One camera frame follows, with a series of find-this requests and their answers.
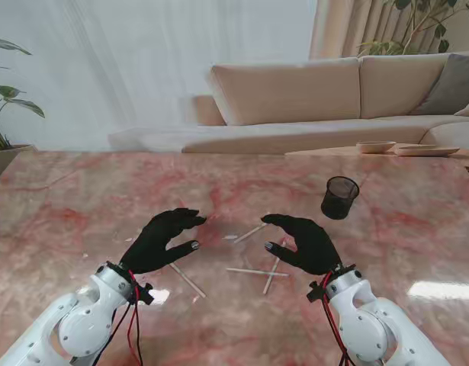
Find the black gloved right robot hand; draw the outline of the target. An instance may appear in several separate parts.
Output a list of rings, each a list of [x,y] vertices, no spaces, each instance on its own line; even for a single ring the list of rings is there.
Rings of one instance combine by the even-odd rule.
[[[314,221],[278,213],[267,214],[261,221],[278,226],[293,237],[296,251],[274,242],[265,243],[265,249],[281,261],[310,275],[324,275],[342,263],[329,235]]]

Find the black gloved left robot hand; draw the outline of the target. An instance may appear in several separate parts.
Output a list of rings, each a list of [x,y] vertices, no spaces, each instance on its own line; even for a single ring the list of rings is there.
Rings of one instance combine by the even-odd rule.
[[[120,265],[134,275],[159,270],[199,248],[197,240],[190,240],[167,249],[172,239],[184,230],[203,225],[206,217],[198,210],[176,208],[155,215],[142,229],[131,247],[120,259]]]

